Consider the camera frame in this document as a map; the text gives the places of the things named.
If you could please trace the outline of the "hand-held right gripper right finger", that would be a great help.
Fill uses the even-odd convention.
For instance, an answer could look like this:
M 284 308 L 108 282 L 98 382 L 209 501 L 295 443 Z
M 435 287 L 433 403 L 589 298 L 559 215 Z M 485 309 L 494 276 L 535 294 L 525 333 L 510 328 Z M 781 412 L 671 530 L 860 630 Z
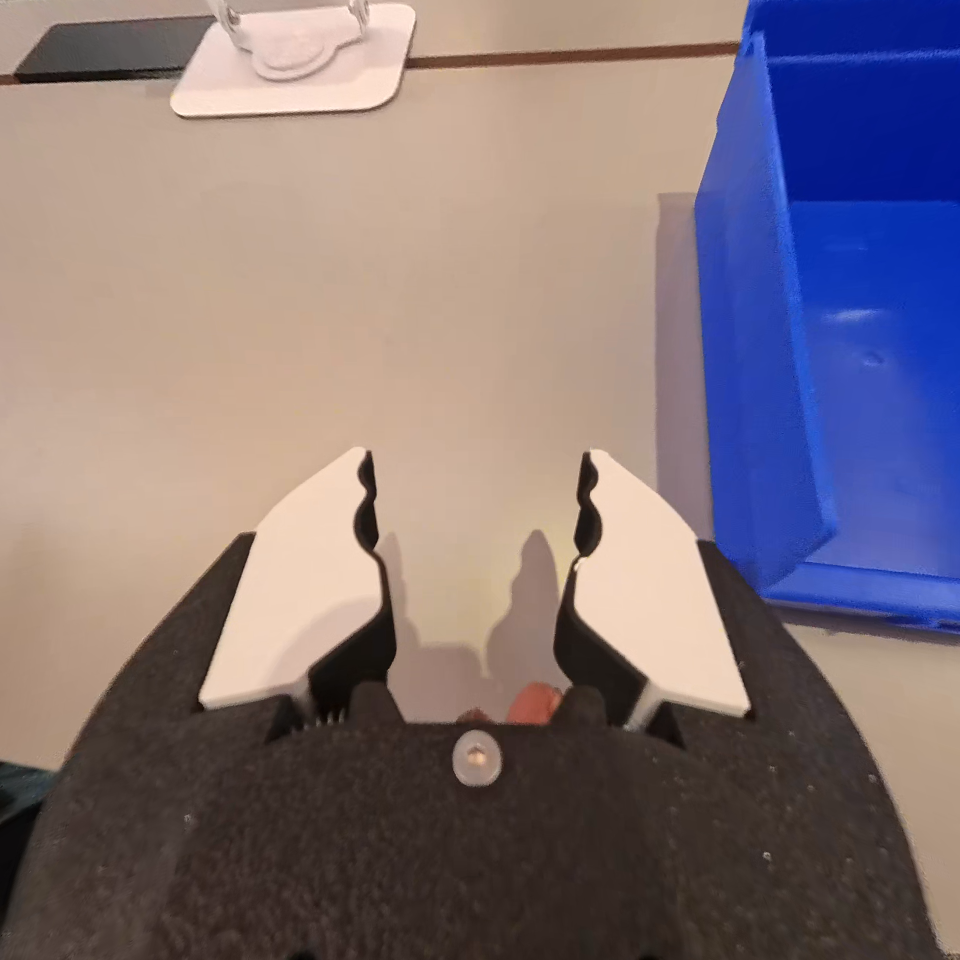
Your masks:
M 554 656 L 603 699 L 606 723 L 649 728 L 664 705 L 736 719 L 752 704 L 690 525 L 608 452 L 582 454 L 576 557 Z

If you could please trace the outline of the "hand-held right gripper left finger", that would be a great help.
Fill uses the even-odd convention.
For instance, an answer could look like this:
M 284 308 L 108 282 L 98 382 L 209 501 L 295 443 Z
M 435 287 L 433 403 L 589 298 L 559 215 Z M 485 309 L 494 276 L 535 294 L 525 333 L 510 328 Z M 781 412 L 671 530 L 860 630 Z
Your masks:
M 198 692 L 205 710 L 284 696 L 341 722 L 356 687 L 387 681 L 397 638 L 377 493 L 372 452 L 353 447 L 259 522 Z

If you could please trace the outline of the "blue plastic bin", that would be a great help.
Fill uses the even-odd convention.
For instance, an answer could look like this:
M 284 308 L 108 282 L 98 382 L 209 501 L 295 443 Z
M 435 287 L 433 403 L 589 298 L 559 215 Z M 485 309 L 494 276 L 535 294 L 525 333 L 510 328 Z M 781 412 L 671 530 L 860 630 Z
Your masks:
M 750 2 L 694 217 L 717 546 L 958 634 L 958 2 Z

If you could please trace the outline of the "person's right hand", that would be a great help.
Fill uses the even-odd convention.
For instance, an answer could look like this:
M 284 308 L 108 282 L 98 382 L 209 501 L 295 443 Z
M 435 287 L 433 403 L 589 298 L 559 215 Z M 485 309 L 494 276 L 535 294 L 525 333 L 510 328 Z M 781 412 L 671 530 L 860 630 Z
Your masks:
M 527 683 L 513 698 L 506 723 L 519 726 L 548 725 L 564 700 L 564 692 L 549 683 Z

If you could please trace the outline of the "white laptop stand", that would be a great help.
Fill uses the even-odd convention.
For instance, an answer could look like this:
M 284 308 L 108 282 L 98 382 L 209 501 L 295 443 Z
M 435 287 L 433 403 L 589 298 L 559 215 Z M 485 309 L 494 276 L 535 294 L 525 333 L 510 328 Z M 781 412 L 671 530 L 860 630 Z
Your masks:
M 376 110 L 400 90 L 417 23 L 414 7 L 396 2 L 246 14 L 208 6 L 215 22 L 170 98 L 184 119 Z

